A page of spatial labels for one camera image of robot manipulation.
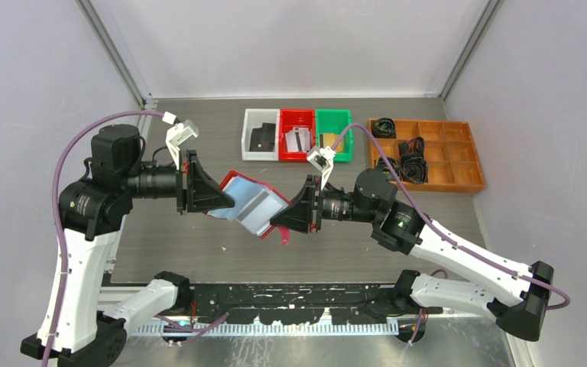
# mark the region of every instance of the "white wall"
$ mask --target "white wall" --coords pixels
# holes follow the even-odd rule
[[[154,97],[436,96],[486,0],[99,0]]]
[[[550,263],[572,297],[546,315],[542,365],[587,365],[587,2],[504,2],[446,106],[471,123],[489,246]]]
[[[50,182],[60,152],[84,125],[129,109],[131,94],[75,2],[0,0],[0,366],[39,365],[19,345],[41,325],[50,296]],[[82,174],[88,153],[84,141],[64,183]]]

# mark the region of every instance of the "open pouch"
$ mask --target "open pouch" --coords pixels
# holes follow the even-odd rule
[[[263,239],[275,228],[271,217],[289,206],[289,201],[268,183],[230,171],[219,187],[234,201],[232,208],[210,210],[209,216],[238,222],[251,234]],[[289,242],[289,229],[280,228],[283,245]]]

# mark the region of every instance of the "yellow object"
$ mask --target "yellow object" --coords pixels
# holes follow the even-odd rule
[[[320,135],[320,146],[321,147],[332,147],[334,142],[339,136],[337,134],[332,134],[331,132],[324,132]],[[334,150],[336,153],[341,153],[343,151],[343,141],[339,143],[339,146],[336,147]]]

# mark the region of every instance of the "wooden organizer tray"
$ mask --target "wooden organizer tray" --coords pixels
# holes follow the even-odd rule
[[[377,119],[368,120],[368,130],[372,131],[375,121]],[[429,180],[421,185],[404,181],[408,190],[477,193],[485,188],[469,123],[400,119],[394,122],[396,137],[377,139],[388,157],[399,160],[401,142],[416,136],[425,141],[424,158],[429,166]],[[370,142],[370,168],[376,167],[379,157],[379,152]]]

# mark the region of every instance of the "robotic arm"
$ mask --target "robotic arm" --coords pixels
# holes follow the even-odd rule
[[[354,190],[346,193],[327,183],[332,169],[331,154],[315,148],[308,160],[322,175],[308,175],[290,206],[271,218],[272,225],[308,233],[321,230],[323,219],[371,223],[371,237],[379,245],[434,262],[472,281],[444,280],[403,271],[393,291],[401,313],[448,307],[494,320],[504,331],[521,339],[539,339],[550,299],[548,290],[512,277],[450,245],[425,224],[412,206],[396,200],[397,187],[388,182],[382,171],[361,172]],[[548,264],[538,261],[526,265],[502,258],[458,237],[436,220],[431,221],[440,232],[480,256],[552,284],[554,270]]]
[[[144,145],[138,129],[131,125],[106,126],[91,140],[91,177],[85,174],[60,194],[69,266],[50,353],[51,358],[58,358],[59,366],[109,366],[122,352],[127,335],[154,315],[167,309],[190,308],[193,295],[188,278],[163,271],[145,289],[112,309],[97,310],[107,255],[119,236],[123,219],[131,212],[133,199],[176,198],[180,213],[235,204],[204,172],[195,151],[184,151],[185,158],[182,157],[183,145],[199,134],[192,122],[179,122],[169,113],[164,121],[173,125],[166,137],[173,162],[142,162]],[[55,301],[61,276],[58,261],[41,328],[21,343],[25,355],[43,358],[52,315],[57,312]]]

